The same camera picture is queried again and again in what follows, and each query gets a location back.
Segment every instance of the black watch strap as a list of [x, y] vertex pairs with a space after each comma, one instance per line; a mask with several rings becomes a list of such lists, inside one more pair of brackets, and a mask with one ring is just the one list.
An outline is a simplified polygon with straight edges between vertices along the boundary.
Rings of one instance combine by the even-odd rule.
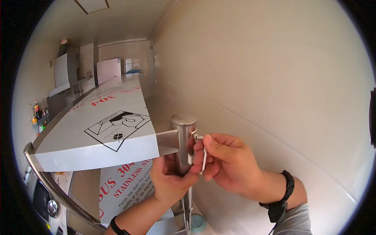
[[116, 216], [115, 216], [114, 218], [112, 218], [111, 223], [110, 223], [112, 230], [113, 230], [117, 235], [130, 235], [127, 231], [125, 231], [125, 230], [121, 230], [121, 229], [116, 225], [116, 223], [115, 223], [115, 218], [116, 218]]
[[295, 182], [293, 176], [286, 170], [282, 171], [282, 174], [286, 178], [286, 192], [281, 201], [287, 201], [294, 191]]
[[279, 204], [281, 202], [285, 202], [287, 201], [287, 199], [291, 196], [291, 194], [293, 193], [294, 191], [294, 186], [295, 186], [295, 183], [294, 183], [294, 178], [293, 176], [286, 170], [284, 170], [283, 172], [281, 172], [280, 174], [282, 174], [285, 178], [286, 178], [286, 192], [285, 192], [285, 195], [283, 196], [283, 198], [278, 201], [278, 202], [273, 202], [273, 203], [269, 203], [269, 204], [264, 204], [264, 203], [261, 203], [259, 202], [260, 206], [266, 208], [266, 209], [269, 209], [269, 205], [275, 205], [275, 204]]

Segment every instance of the stainless steel rail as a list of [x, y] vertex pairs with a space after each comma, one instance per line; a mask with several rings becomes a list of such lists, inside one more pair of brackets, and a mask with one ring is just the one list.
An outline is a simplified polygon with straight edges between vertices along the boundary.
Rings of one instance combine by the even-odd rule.
[[100, 224], [96, 218], [83, 210], [79, 205], [77, 205], [65, 192], [56, 184], [50, 175], [45, 172], [39, 172], [34, 163], [30, 158], [30, 154], [34, 154], [35, 150], [33, 144], [30, 142], [24, 148], [24, 154], [27, 161], [29, 162], [31, 168], [34, 170], [35, 174], [38, 176], [39, 180], [47, 188], [47, 190], [53, 195], [54, 199], [64, 205], [68, 210], [70, 210], [74, 215], [91, 225], [92, 227], [104, 232], [106, 227]]

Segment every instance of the pipe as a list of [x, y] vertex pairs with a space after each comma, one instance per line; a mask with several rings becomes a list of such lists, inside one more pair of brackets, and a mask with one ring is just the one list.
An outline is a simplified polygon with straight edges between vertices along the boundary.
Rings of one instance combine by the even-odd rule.
[[[197, 119], [186, 114], [177, 114], [171, 117], [171, 126], [177, 129], [179, 152], [174, 153], [174, 161], [177, 165], [177, 174], [184, 176], [193, 164], [194, 135]], [[182, 198], [184, 221], [187, 235], [191, 233], [192, 212], [192, 187]]]

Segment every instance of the gray sleeve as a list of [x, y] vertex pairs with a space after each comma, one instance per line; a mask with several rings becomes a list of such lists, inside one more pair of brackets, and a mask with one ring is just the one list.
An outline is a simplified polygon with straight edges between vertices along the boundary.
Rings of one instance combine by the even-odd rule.
[[285, 220], [275, 228], [273, 235], [312, 235], [308, 204], [288, 210]]

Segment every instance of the black wristband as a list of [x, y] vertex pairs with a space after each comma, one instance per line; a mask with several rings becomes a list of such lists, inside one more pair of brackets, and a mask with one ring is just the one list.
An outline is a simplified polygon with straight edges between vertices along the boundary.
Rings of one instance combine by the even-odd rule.
[[283, 198], [280, 201], [269, 204], [263, 204], [259, 202], [260, 206], [269, 210], [268, 215], [270, 222], [272, 223], [276, 223], [284, 219], [285, 212], [287, 210], [287, 199], [293, 193], [295, 186], [294, 178], [290, 175], [290, 173], [284, 170], [280, 174], [282, 174], [286, 178], [286, 192]]
[[286, 178], [286, 192], [281, 201], [287, 201], [287, 199], [290, 197], [290, 195], [294, 191], [294, 187], [295, 187], [294, 178], [286, 170], [282, 171], [282, 173], [280, 174], [282, 174]]
[[121, 230], [121, 229], [116, 225], [116, 223], [115, 223], [115, 218], [116, 218], [116, 216], [115, 216], [114, 218], [112, 218], [111, 223], [110, 223], [112, 230], [113, 230], [117, 235], [130, 235], [127, 231], [125, 231], [125, 230]]

